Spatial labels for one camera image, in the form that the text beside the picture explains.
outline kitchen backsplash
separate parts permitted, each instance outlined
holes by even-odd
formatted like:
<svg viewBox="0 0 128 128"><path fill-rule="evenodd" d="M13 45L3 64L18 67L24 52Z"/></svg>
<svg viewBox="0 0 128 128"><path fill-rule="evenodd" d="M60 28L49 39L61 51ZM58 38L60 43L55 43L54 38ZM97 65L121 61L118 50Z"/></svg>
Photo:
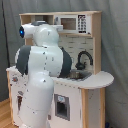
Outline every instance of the kitchen backsplash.
<svg viewBox="0 0 128 128"><path fill-rule="evenodd" d="M63 47L72 58L72 69L75 68L78 62L78 54L81 51L87 51L93 58L93 39L79 36L60 36L59 47ZM86 62L85 70L93 71L93 66L90 65L88 56L82 55L81 62Z"/></svg>

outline cabinet door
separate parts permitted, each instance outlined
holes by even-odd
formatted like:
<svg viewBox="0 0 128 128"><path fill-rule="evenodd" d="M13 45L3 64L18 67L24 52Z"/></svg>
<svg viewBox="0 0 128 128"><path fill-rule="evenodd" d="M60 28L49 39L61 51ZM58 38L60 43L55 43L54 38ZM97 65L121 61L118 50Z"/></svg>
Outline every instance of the cabinet door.
<svg viewBox="0 0 128 128"><path fill-rule="evenodd" d="M63 31L60 33L78 33L77 15L55 15L55 25L63 25Z"/></svg>
<svg viewBox="0 0 128 128"><path fill-rule="evenodd" d="M56 84L49 114L52 128L82 128L80 90Z"/></svg>
<svg viewBox="0 0 128 128"><path fill-rule="evenodd" d="M14 124L20 126L22 124L21 119L18 116L20 104L22 101L22 94L25 91L25 87L11 85L11 97L12 97L12 112Z"/></svg>

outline handle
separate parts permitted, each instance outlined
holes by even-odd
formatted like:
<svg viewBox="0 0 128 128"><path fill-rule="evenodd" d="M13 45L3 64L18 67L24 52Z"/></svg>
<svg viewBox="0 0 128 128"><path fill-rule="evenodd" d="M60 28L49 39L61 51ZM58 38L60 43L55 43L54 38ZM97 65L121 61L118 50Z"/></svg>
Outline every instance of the handle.
<svg viewBox="0 0 128 128"><path fill-rule="evenodd" d="M22 98L23 98L23 92L22 91L18 91L18 94L16 96L16 103L17 103L17 107L18 107L17 115L19 115Z"/></svg>
<svg viewBox="0 0 128 128"><path fill-rule="evenodd" d="M48 113L48 120L51 120L51 109L50 109L50 111L49 111L49 113Z"/></svg>

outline toy kitchen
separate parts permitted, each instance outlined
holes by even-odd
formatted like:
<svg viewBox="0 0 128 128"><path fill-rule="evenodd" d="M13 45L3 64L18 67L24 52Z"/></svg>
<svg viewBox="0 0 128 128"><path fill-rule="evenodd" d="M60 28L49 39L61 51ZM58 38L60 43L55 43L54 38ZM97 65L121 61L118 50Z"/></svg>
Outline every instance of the toy kitchen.
<svg viewBox="0 0 128 128"><path fill-rule="evenodd" d="M46 21L63 25L59 47L72 58L66 78L53 78L54 95L48 115L51 128L105 128L105 87L111 74L101 71L101 12L56 12L20 14L21 24ZM25 39L25 45L34 45ZM12 123L21 125L18 116L28 76L14 67L7 69Z"/></svg>

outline toy sink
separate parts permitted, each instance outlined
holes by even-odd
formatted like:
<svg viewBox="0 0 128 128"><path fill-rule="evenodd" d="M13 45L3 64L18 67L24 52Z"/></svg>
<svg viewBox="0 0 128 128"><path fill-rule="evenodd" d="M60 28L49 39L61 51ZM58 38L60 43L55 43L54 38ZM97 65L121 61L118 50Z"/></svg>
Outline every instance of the toy sink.
<svg viewBox="0 0 128 128"><path fill-rule="evenodd" d="M88 71L72 69L66 79L74 81L83 81L91 75L92 73Z"/></svg>

